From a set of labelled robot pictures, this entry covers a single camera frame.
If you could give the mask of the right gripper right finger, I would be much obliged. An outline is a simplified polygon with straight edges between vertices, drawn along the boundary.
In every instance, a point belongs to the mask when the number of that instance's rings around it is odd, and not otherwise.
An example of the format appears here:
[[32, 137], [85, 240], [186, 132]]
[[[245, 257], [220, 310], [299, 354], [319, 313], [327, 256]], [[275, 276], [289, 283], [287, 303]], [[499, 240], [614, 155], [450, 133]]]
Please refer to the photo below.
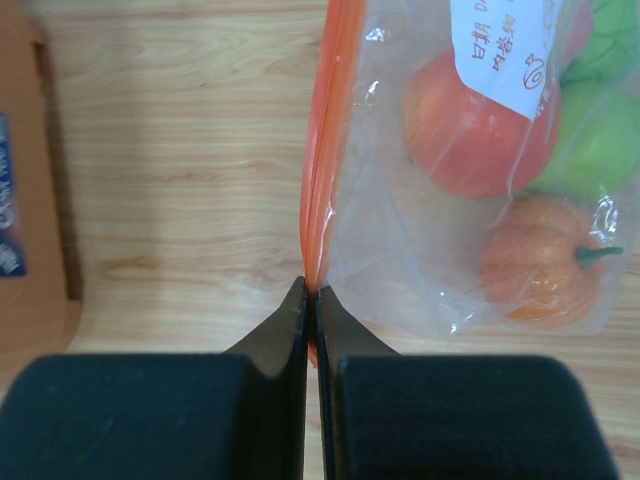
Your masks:
[[314, 298], [329, 479], [616, 479], [586, 392], [537, 355], [403, 355]]

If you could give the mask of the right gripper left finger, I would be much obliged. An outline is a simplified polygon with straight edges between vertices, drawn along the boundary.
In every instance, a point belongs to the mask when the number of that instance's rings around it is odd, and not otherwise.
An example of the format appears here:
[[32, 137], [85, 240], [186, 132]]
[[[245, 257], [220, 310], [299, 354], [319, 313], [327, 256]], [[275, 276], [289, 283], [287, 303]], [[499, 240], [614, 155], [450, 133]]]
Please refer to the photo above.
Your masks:
[[299, 479], [306, 288], [221, 353], [59, 354], [1, 406], [5, 479]]

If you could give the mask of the clear zip bag orange seal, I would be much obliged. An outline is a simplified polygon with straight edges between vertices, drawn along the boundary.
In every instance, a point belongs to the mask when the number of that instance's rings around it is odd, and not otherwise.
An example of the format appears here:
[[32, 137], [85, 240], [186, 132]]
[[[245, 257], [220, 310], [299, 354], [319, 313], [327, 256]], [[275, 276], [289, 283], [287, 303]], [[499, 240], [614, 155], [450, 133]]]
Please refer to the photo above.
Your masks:
[[418, 335], [604, 327], [639, 229], [635, 1], [332, 1], [306, 285]]

